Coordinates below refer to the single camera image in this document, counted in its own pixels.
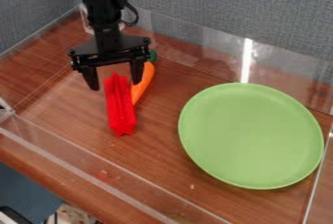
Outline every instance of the red object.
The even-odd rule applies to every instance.
[[[119,76],[115,72],[111,78],[104,79],[104,91],[110,128],[115,131],[116,136],[132,134],[136,120],[126,76]]]

